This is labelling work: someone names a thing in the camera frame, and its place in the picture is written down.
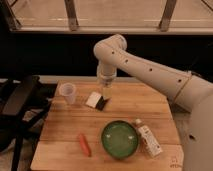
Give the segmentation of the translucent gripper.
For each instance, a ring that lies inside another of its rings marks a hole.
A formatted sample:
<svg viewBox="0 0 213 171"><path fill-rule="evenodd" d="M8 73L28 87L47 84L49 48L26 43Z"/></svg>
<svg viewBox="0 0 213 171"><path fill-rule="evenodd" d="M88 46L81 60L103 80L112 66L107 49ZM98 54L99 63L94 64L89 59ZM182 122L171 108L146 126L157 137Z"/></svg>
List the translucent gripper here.
<svg viewBox="0 0 213 171"><path fill-rule="evenodd" d="M109 86L114 79L114 71L104 66L97 67L97 78L103 87Z"/></svg>

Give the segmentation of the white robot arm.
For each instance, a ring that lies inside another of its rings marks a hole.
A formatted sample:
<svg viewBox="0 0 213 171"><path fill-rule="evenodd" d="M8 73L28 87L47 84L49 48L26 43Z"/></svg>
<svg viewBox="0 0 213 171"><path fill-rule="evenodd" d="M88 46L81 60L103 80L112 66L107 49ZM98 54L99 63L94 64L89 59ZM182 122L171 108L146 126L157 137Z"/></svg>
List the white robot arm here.
<svg viewBox="0 0 213 171"><path fill-rule="evenodd" d="M191 71L137 57L126 49L127 41L120 34L94 45L100 83L108 87L120 69L190 112L183 171L213 171L213 83Z"/></svg>

